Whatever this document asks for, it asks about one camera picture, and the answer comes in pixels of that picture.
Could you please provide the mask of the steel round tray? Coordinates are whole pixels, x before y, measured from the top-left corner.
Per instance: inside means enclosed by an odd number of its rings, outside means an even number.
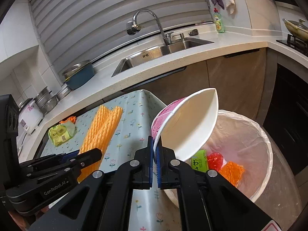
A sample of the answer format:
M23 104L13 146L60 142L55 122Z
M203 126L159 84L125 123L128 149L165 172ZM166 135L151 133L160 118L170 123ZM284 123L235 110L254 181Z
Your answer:
M57 100L60 101L65 98L71 91L72 89L66 83L64 83L61 86L61 89L55 94L55 96Z

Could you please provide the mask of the chrome kitchen faucet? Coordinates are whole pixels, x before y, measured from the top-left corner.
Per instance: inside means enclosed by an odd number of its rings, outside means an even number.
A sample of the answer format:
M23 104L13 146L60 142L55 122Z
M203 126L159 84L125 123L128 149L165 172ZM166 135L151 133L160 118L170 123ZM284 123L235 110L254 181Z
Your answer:
M144 13L150 14L152 16L152 19L145 21L143 23L139 23L137 21L137 18L140 14ZM143 28L149 28L147 30L147 33L150 32L153 33L155 30L158 30L166 46L169 46L178 41L185 40L183 33L173 35L173 31L165 32L158 16L152 10L149 9L137 10L133 15L132 20L126 23L126 32L128 35L135 35L136 33L140 32Z

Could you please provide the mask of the red plastic bag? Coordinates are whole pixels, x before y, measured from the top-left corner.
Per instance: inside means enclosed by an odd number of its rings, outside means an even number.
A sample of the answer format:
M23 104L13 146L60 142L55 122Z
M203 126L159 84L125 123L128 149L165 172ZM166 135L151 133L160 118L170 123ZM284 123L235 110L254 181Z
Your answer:
M223 166L224 158L218 152L211 153L207 156L208 167L211 170L220 171Z

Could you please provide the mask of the green dish soap bottle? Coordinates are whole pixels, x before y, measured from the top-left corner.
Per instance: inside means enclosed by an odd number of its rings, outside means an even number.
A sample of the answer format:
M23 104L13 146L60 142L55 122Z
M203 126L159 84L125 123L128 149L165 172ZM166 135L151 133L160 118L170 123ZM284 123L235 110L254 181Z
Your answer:
M213 19L215 22L215 26L216 26L216 30L218 33L225 33L225 28L224 28L224 24L222 21L222 16L220 15L220 13L218 12L218 10L216 8L214 8L214 14L213 14Z

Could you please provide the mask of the floral blue tablecloth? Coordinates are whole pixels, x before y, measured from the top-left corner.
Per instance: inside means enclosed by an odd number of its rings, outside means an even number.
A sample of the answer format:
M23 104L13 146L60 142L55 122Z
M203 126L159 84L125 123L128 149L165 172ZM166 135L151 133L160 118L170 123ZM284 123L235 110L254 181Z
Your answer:
M123 109L121 121L100 165L100 170L108 173L131 160L138 149L146 147L151 123L166 105L151 92L137 90L110 100L104 106L110 110L116 106ZM77 132L66 143L55 146L48 137L44 137L40 155L43 157L80 149L97 110L92 106L75 114ZM153 177L151 189L134 190L129 229L181 230L180 212L166 193L158 188L156 176Z

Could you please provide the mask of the grey window blind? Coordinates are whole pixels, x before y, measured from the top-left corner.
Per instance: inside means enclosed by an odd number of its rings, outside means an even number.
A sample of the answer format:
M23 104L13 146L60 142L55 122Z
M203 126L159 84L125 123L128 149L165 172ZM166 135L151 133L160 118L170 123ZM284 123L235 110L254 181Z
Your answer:
M206 0L30 0L30 7L42 47L58 74L159 34L147 33L149 28L127 34L126 23L139 9L152 10L164 31L212 21Z

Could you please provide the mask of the dark blue basin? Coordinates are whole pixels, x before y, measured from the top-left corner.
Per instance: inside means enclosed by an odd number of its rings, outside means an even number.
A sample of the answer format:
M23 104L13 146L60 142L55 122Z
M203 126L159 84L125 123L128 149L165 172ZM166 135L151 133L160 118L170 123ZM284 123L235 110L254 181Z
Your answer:
M75 74L65 80L65 83L72 90L76 90L87 83L95 75L95 70L91 63L86 64Z

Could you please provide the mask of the trash bin with white liner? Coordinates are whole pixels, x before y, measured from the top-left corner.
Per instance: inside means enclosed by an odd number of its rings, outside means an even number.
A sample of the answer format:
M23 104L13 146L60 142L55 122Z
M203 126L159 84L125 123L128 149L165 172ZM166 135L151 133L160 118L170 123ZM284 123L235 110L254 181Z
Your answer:
M200 148L219 152L245 169L238 189L288 230L302 212L294 175L280 149L253 120L219 110L215 128Z

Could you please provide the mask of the steel bowl in basin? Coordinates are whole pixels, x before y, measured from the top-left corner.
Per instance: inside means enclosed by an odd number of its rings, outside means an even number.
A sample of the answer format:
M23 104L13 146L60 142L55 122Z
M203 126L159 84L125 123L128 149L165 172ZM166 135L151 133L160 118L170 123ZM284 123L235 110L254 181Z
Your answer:
M91 60L84 60L82 62L79 62L77 64L72 65L68 69L64 70L62 72L62 75L64 76L65 79L68 79L75 73L77 73L80 69L84 68L86 65L91 64Z

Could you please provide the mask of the orange crumpled wrapper far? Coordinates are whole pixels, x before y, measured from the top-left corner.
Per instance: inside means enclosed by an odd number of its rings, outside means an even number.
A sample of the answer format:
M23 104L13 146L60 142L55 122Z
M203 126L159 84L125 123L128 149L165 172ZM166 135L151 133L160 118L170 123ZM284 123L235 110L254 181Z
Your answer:
M77 119L76 116L70 116L70 117L68 117L67 119L63 120L63 121L60 121L60 124L67 123L68 121L70 121L70 122L72 122L73 124L75 124L75 123L76 123L76 119Z

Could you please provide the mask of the pink white paper cup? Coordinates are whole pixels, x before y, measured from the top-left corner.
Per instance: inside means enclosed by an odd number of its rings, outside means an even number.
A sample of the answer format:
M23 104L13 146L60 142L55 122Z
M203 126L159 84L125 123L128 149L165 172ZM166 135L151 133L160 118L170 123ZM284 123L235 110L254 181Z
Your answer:
M215 88L199 90L162 109L151 124L153 151L159 141L181 161L190 159L209 139L218 118Z

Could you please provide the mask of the wok on stove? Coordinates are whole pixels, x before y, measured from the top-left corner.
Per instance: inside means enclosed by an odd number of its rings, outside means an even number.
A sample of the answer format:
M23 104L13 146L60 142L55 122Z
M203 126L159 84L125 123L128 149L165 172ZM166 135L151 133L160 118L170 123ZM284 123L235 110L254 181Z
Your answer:
M301 39L302 41L308 41L308 29L302 23L293 20L282 20L285 24L287 30L295 37Z

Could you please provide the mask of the wooden base cabinet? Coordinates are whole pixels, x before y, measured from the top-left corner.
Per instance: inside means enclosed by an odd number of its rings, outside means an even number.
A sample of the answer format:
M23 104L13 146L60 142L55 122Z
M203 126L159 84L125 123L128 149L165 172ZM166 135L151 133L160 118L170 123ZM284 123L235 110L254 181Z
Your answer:
M276 70L277 55L261 48L203 60L130 90L148 90L169 104L201 89L215 88L220 109L262 124L273 94Z

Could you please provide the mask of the black gas stove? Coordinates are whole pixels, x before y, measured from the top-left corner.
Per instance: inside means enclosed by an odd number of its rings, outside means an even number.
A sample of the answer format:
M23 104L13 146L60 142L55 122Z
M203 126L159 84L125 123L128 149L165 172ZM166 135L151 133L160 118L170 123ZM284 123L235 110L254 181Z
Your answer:
M286 45L301 54L308 56L308 44L307 41L301 40L294 35L288 34L284 40L276 40L277 42Z

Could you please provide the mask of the small steel bowl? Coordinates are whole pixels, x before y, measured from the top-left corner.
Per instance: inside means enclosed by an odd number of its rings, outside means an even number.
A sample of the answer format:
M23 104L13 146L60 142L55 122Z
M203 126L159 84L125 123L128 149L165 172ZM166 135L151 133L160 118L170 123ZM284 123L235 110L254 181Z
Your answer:
M55 95L53 97L51 97L48 101L46 101L46 103L42 107L43 114L47 114L52 109L54 109L55 106L57 105L57 102L58 102L58 100L57 100L57 97Z

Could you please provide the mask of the white rice cooker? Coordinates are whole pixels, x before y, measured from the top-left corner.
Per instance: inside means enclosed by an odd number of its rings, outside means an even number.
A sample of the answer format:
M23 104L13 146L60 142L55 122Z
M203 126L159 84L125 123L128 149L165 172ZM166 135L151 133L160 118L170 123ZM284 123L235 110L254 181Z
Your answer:
M38 128L43 117L43 113L33 98L28 98L19 105L18 122L27 134L31 135Z

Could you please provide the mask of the orange plastic wrapper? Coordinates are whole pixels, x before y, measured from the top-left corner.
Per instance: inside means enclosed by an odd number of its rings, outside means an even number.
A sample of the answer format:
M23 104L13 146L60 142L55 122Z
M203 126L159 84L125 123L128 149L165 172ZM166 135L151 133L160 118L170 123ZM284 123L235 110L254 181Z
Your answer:
M223 166L219 171L220 175L226 178L226 180L235 187L238 186L244 172L245 169L242 165L231 161L227 162L227 164Z

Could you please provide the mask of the dark scrubber by sink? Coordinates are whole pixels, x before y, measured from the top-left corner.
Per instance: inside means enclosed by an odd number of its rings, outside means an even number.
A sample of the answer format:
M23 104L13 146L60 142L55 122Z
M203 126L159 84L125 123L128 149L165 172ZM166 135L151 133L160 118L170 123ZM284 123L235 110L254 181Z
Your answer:
M192 31L190 31L190 32L188 33L188 35L189 35L189 36L197 36L197 35L199 35L199 32L198 32L197 29L193 29Z

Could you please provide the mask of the stacked steel pots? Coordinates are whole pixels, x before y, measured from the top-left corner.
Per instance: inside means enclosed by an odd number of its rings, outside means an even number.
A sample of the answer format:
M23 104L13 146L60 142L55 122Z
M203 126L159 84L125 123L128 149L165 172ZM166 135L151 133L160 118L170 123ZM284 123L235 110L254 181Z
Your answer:
M48 90L48 87L45 87L43 90L41 90L37 96L34 98L34 101L36 105L39 107L41 112L45 114L46 110L43 109L43 106L45 103L52 97L50 91Z

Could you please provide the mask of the yellow green snack bag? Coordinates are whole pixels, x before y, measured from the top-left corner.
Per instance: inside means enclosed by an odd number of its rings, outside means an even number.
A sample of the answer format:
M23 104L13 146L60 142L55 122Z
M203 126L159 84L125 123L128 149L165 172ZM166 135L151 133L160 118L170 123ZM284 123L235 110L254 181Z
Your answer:
M67 121L65 123L51 127L48 130L48 136L55 146L60 146L63 143L66 143L68 140L72 139L76 132L76 125L71 121Z

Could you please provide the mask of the stainless steel sink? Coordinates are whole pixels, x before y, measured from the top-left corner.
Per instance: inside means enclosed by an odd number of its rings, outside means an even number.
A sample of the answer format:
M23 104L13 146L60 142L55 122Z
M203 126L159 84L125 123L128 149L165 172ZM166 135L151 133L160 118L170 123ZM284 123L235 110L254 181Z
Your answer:
M185 38L184 40L178 40L171 45L159 45L154 46L143 51L137 52L129 57L126 57L120 61L117 68L113 73L113 77L117 74L120 74L123 71L126 71L130 68L139 66L148 61L158 59L160 57L173 54L179 51L186 49L191 49L197 46L212 44L213 41L196 39L196 38Z

